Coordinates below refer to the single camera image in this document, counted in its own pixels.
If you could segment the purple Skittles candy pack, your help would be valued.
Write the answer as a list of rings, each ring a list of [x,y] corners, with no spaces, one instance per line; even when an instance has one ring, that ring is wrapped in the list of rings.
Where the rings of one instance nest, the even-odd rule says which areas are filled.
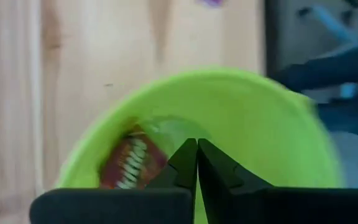
[[[99,171],[104,189],[143,189],[167,165],[168,157],[139,126],[113,147]]]
[[[198,0],[202,2],[203,4],[212,6],[212,7],[220,7],[223,5],[224,0]]]

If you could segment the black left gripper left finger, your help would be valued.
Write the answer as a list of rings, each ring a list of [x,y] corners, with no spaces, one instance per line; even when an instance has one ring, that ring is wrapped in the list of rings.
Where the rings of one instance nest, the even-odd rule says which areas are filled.
[[[31,224],[193,224],[195,139],[187,139],[145,189],[55,189],[31,204]]]

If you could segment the green plastic bucket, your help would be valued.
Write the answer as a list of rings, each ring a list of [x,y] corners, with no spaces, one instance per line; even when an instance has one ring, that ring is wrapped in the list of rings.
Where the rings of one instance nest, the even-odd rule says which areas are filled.
[[[104,189],[99,186],[101,166],[137,125],[168,160],[187,139],[197,145],[206,139],[274,186],[343,185],[331,141],[305,97],[258,75],[205,70],[148,86],[104,115],[67,161],[59,189]],[[193,224],[209,224],[198,150]]]

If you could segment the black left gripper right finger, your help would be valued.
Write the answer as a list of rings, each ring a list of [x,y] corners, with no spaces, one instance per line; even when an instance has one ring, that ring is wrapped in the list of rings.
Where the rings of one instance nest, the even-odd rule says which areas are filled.
[[[277,187],[206,139],[198,173],[209,224],[358,224],[358,189]]]

